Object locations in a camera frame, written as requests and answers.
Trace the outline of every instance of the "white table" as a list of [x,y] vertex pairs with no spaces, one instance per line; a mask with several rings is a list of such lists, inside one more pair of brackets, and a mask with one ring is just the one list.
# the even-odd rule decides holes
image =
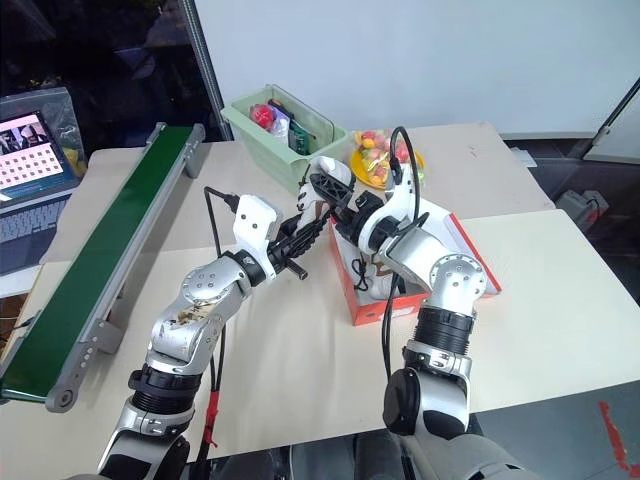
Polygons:
[[[470,349],[472,409],[517,405],[640,378],[637,305],[571,220],[562,211],[550,210],[553,204],[495,131],[474,124],[411,133],[428,165],[425,195],[466,219],[464,227],[504,288],[498,297],[477,305]],[[93,471],[131,393],[128,375],[141,366],[155,316],[166,306],[158,299],[174,298],[183,275],[214,258],[203,185],[258,193],[284,207],[285,214],[295,212],[293,198],[254,167],[240,144],[209,148],[201,176],[179,182],[133,269],[125,298],[116,306],[114,322],[127,325],[118,353],[101,356],[91,367],[74,408],[57,415],[39,404],[0,407],[0,472],[7,479]],[[32,315],[46,302],[82,244],[82,235],[89,234],[91,222],[97,223],[131,171],[137,153],[96,153],[93,173],[63,213],[59,235],[23,315]],[[232,215],[225,209],[218,209],[218,217],[223,242],[228,243]],[[351,325],[329,257],[323,235],[300,261],[310,273],[307,280],[300,282],[285,272],[272,285],[258,288],[229,323],[215,428],[220,448],[211,449],[210,455],[382,426],[385,378],[379,325]],[[411,318],[394,321],[396,367],[413,325]],[[603,328],[609,332],[607,341]],[[208,373],[203,381],[208,384]],[[206,400],[202,388],[196,398],[198,413],[186,432],[194,450]],[[35,428],[35,434],[25,434],[28,428]],[[37,461],[31,460],[34,455]]]
[[[409,129],[409,134],[416,151],[426,161],[424,195],[456,212],[459,218],[555,208],[490,124],[414,128]],[[141,152],[141,148],[118,148],[100,150],[91,156],[91,168],[65,207],[58,233],[41,263],[75,258]],[[195,181],[186,177],[178,181],[144,251],[211,245],[202,196],[205,185],[261,195],[284,213],[295,213],[293,197],[255,168],[242,143],[205,144],[199,154],[207,157],[203,171]],[[221,241],[230,243],[233,217],[225,211],[224,204],[221,206],[218,210]],[[36,274],[34,267],[0,276],[0,298],[29,291]]]
[[[477,303],[470,349],[473,411],[640,378],[640,310],[564,212],[463,224],[504,287],[501,295]],[[284,273],[260,286],[228,324],[215,427],[220,447],[211,455],[382,427],[380,327],[351,325],[329,255],[325,235],[300,262],[310,272],[307,280]],[[116,323],[128,323],[120,350],[92,366],[69,413],[51,414],[42,405],[19,402],[0,407],[0,462],[7,479],[58,478],[95,468],[131,393],[128,374],[144,360],[155,315],[164,307],[158,299],[173,298],[174,279],[213,256],[210,248],[143,255],[114,315]],[[44,266],[25,315],[46,301],[68,265]],[[414,323],[407,317],[394,320],[394,367],[400,366],[400,349]],[[206,390],[196,397],[197,413],[186,432],[196,449]],[[31,426],[37,434],[26,434]],[[37,461],[30,461],[34,456]]]

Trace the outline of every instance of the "green conveyor belt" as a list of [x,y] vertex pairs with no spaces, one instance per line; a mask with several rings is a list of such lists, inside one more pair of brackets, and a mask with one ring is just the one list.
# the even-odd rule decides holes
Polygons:
[[191,127],[165,127],[102,217],[0,379],[0,398],[44,402]]

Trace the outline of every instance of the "green bin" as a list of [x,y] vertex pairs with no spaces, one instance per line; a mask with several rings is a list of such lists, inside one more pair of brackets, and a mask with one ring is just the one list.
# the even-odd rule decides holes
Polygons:
[[[249,109],[274,99],[282,103],[302,126],[315,135],[311,154],[301,156],[249,118]],[[277,85],[267,85],[255,93],[238,98],[222,109],[222,116],[240,133],[253,160],[292,194],[297,195],[309,160],[318,155],[345,161],[348,155],[347,131],[308,107]]]

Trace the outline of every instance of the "toy fruit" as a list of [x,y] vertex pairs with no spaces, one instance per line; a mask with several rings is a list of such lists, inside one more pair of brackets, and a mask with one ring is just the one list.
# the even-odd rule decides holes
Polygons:
[[[391,130],[355,132],[353,139],[357,149],[354,155],[358,154],[358,161],[363,167],[360,175],[366,175],[367,181],[365,183],[376,188],[384,188],[389,175]],[[400,163],[409,161],[409,149],[402,138],[398,138],[396,141],[395,153]],[[418,175],[423,176],[421,169]]]
[[269,105],[258,103],[249,109],[249,118],[265,130],[270,130],[275,120],[275,114]]
[[373,141],[373,138],[365,138],[364,136],[362,137],[362,146],[364,148],[373,148],[376,146],[375,142]]
[[401,163],[405,163],[409,160],[409,149],[406,145],[396,146],[396,157],[398,157],[398,160],[400,160]]
[[373,139],[373,141],[376,143],[376,147],[378,148],[384,148],[386,140],[386,137],[382,134],[376,135],[376,138]]

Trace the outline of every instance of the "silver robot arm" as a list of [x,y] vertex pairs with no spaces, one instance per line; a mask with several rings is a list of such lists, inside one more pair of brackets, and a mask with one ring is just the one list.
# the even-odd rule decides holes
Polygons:
[[466,355],[475,301],[487,286],[482,265],[453,252],[428,231],[426,204],[412,222],[415,194],[409,166],[398,166],[387,203],[370,192],[349,208],[353,182],[311,175],[316,193],[331,205],[337,231],[406,280],[430,292],[403,349],[405,367],[393,373],[383,419],[411,453],[424,480],[534,480],[538,476],[491,440],[465,433],[469,426],[471,358]]
[[181,434],[223,326],[259,283],[285,268],[306,276],[292,259],[309,248],[326,218],[306,219],[302,229],[301,215],[281,224],[275,208],[251,195],[237,199],[236,208],[238,251],[187,274],[153,326],[144,365],[129,379],[134,393],[100,461],[103,477],[179,478],[189,453]]

